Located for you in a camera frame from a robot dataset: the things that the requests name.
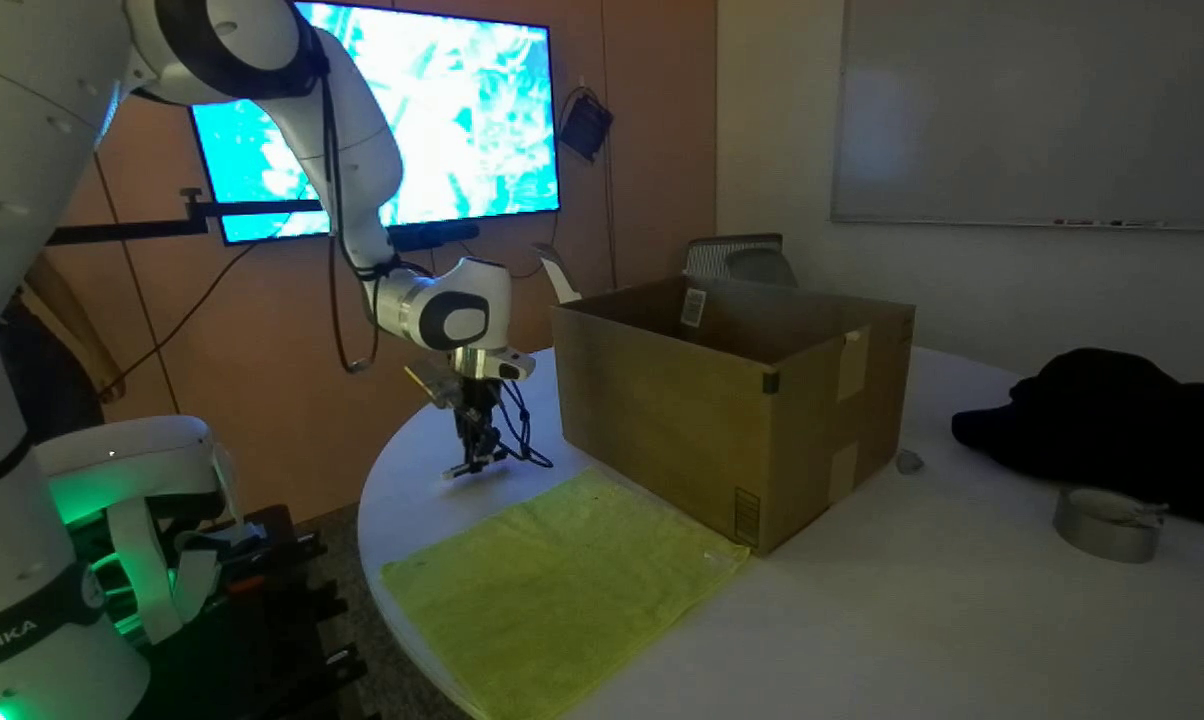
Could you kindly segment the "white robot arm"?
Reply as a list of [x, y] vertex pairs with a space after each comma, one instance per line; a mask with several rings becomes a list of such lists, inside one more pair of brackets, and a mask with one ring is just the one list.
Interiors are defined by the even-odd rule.
[[[465, 262], [398, 262], [379, 207], [404, 179], [398, 137], [344, 46], [291, 0], [0, 0], [0, 318], [33, 284], [126, 102], [260, 103], [318, 183], [379, 333], [468, 381], [519, 365], [511, 282]], [[0, 720], [130, 720], [150, 665], [86, 602], [33, 433], [0, 356]]]

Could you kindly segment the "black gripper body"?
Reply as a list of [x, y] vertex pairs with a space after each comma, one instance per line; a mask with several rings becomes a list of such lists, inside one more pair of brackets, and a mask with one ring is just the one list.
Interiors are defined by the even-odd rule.
[[501, 386], [534, 376], [537, 361], [515, 350], [455, 350], [452, 369], [459, 376], [459, 408], [488, 411], [501, 399]]

